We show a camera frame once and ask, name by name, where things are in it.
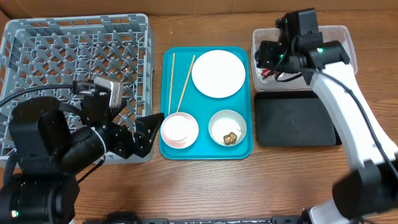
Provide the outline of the brown food chunk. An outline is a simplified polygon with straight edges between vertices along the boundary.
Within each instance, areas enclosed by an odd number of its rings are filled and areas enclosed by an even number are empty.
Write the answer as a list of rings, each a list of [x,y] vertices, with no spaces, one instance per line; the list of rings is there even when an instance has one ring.
[[[234,132],[230,132],[229,134],[223,136],[223,142],[226,146],[233,145],[236,143],[238,139],[238,135]]]

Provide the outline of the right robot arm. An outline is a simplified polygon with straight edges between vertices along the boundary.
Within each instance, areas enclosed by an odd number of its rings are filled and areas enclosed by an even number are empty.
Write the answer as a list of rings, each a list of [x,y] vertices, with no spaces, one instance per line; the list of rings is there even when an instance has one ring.
[[[397,207],[397,145],[379,125],[359,89],[351,59],[337,40],[324,41],[313,8],[286,13],[276,41],[254,44],[259,68],[288,81],[303,78],[326,108],[351,166],[332,198],[306,209],[298,223],[362,223]]]

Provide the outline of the red snack wrapper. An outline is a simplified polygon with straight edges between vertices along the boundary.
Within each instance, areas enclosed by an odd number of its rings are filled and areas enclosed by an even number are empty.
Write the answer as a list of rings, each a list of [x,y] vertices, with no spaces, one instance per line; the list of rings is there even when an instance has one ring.
[[[275,77],[278,74],[277,71],[272,71],[268,68],[264,68],[261,72],[262,79],[266,79],[268,77]]]

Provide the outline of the grey-green bowl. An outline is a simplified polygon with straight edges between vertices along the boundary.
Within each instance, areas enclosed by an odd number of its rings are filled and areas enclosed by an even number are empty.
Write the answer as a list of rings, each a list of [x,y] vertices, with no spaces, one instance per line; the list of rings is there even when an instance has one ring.
[[[247,125],[244,118],[236,111],[221,110],[215,113],[208,124],[208,132],[212,140],[220,146],[237,146],[246,136]],[[223,142],[223,136],[234,132],[238,135],[235,144],[226,146]]]

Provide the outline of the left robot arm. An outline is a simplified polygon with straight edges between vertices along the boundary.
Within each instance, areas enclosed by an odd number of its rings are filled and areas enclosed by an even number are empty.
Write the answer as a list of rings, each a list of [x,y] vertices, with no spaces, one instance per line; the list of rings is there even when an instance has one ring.
[[[165,118],[135,120],[135,130],[114,122],[126,107],[123,84],[95,78],[68,88],[79,107],[41,96],[19,103],[8,128],[16,151],[9,156],[1,188],[2,223],[70,223],[80,192],[80,172],[90,175],[113,152],[146,157]]]

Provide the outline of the wooden chopstick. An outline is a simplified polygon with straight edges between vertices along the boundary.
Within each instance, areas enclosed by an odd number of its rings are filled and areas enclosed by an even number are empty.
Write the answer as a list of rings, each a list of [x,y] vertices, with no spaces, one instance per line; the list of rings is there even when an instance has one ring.
[[[172,91],[173,91],[173,82],[174,82],[174,68],[175,68],[175,52],[172,54],[172,68],[171,68],[171,75],[170,75],[168,115],[171,114]]]
[[[188,81],[189,81],[189,78],[190,78],[190,75],[191,75],[191,72],[192,72],[192,68],[193,68],[193,65],[195,63],[195,59],[196,59],[196,55],[193,55],[192,61],[191,61],[191,64],[190,64],[190,67],[189,67],[189,70],[188,70],[188,73],[187,73],[187,76],[186,76],[186,79],[185,79],[183,90],[182,90],[182,93],[180,95],[180,100],[179,100],[179,103],[178,103],[178,106],[177,106],[177,112],[179,112],[179,110],[180,110],[180,107],[181,107],[181,104],[182,104],[182,101],[183,101],[183,97],[184,97],[184,94],[185,94],[185,91],[186,91],[186,88],[187,88],[187,84],[188,84]]]

